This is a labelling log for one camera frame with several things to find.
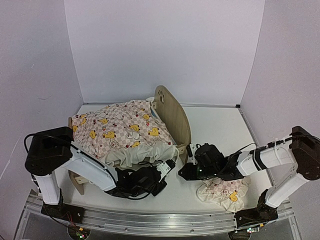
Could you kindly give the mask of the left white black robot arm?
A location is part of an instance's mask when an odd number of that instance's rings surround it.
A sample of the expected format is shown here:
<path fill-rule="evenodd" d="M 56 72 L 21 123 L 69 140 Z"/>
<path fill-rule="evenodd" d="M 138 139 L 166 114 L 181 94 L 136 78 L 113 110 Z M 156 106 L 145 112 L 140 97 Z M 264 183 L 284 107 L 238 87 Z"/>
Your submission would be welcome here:
<path fill-rule="evenodd" d="M 25 168 L 42 194 L 41 213 L 53 220 L 81 223 L 85 211 L 64 203 L 55 173 L 59 168 L 84 177 L 110 196 L 139 201 L 149 195 L 157 196 L 167 186 L 165 178 L 176 166 L 171 159 L 147 163 L 137 170 L 104 166 L 74 144 L 73 131 L 67 126 L 30 133 L 25 137 L 28 138 L 31 143 L 24 145 Z"/>

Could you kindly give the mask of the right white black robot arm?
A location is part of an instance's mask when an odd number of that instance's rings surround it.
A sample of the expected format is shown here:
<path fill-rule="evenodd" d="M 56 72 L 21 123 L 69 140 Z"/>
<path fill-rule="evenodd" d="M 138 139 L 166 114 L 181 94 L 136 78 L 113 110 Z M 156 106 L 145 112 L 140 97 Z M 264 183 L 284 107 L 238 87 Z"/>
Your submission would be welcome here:
<path fill-rule="evenodd" d="M 239 149 L 229 156 L 208 143 L 196 145 L 195 150 L 189 146 L 187 151 L 196 162 L 188 162 L 178 171 L 186 181 L 233 181 L 267 169 L 291 166 L 279 183 L 262 192 L 256 207 L 235 214 L 237 230 L 277 220 L 277 208 L 285 199 L 305 183 L 320 178 L 320 139 L 301 126 L 293 127 L 282 139 L 248 151 Z"/>

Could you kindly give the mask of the duck print ruffled bed cover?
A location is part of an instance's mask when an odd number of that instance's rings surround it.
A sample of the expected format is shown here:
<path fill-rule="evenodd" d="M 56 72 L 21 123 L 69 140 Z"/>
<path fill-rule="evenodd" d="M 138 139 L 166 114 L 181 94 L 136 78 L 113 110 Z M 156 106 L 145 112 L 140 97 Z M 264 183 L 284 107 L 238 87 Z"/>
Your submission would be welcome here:
<path fill-rule="evenodd" d="M 71 117 L 73 138 L 86 153 L 111 167 L 142 161 L 177 161 L 179 150 L 166 124 L 151 114 L 149 100 L 107 105 Z"/>

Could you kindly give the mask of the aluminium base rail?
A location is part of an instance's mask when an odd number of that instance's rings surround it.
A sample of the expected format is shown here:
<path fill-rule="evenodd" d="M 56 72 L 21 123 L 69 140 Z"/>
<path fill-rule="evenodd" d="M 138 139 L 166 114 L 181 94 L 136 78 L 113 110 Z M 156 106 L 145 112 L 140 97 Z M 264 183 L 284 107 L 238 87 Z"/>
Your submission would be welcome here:
<path fill-rule="evenodd" d="M 81 227 L 114 234 L 156 237 L 208 236 L 236 229 L 231 212 L 201 213 L 136 213 L 87 207 L 81 214 Z M 255 237 L 271 234 L 273 239 L 300 240 L 296 216 L 291 202 L 285 200 L 278 208 L 278 219 L 260 227 Z"/>

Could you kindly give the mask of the duck print ruffled pillow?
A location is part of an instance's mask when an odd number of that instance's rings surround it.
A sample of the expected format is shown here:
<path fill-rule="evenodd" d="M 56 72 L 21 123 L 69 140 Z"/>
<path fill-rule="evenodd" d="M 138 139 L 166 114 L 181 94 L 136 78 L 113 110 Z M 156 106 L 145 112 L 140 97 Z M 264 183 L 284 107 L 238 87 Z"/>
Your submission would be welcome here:
<path fill-rule="evenodd" d="M 249 176 L 229 181 L 216 177 L 203 180 L 196 190 L 196 196 L 203 203 L 215 204 L 228 212 L 236 213 L 245 207 L 244 198 L 250 184 Z"/>

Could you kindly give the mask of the wooden pet bed frame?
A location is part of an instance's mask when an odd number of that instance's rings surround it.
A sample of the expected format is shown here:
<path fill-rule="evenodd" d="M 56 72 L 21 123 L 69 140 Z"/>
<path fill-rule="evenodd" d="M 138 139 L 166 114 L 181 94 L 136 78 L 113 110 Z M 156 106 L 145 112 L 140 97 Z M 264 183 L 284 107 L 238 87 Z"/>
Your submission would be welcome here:
<path fill-rule="evenodd" d="M 191 136 L 190 124 L 184 109 L 182 108 L 180 103 L 176 100 L 176 98 L 168 91 L 168 89 L 162 85 L 156 88 L 155 94 L 153 97 L 145 99 L 145 101 L 150 101 L 152 103 L 152 106 L 154 107 L 156 112 L 159 114 L 161 120 L 167 126 L 169 133 L 175 140 L 176 146 L 178 148 L 177 160 L 181 160 L 185 162 L 187 160 L 186 146 L 191 143 L 192 136 Z M 72 116 L 69 117 L 67 125 L 72 130 L 73 137 L 74 137 L 71 118 Z M 146 167 L 147 163 L 150 163 L 150 162 L 144 160 L 142 162 L 139 162 L 138 164 L 133 165 L 130 168 L 122 168 L 119 166 L 110 166 L 110 165 L 105 165 L 103 163 L 102 164 L 107 167 L 119 168 L 121 170 L 126 170 L 126 169 L 138 170 L 139 168 Z"/>

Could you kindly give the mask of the blue white striped mattress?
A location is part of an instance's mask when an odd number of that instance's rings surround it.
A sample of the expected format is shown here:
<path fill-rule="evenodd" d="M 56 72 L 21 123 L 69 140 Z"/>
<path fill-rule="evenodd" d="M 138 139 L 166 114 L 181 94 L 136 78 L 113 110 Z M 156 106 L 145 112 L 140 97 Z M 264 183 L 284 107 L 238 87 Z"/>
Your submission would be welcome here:
<path fill-rule="evenodd" d="M 150 106 L 150 111 L 151 111 L 151 115 L 153 118 L 160 120 L 161 118 L 159 117 L 159 115 L 157 114 L 155 108 L 151 105 Z"/>

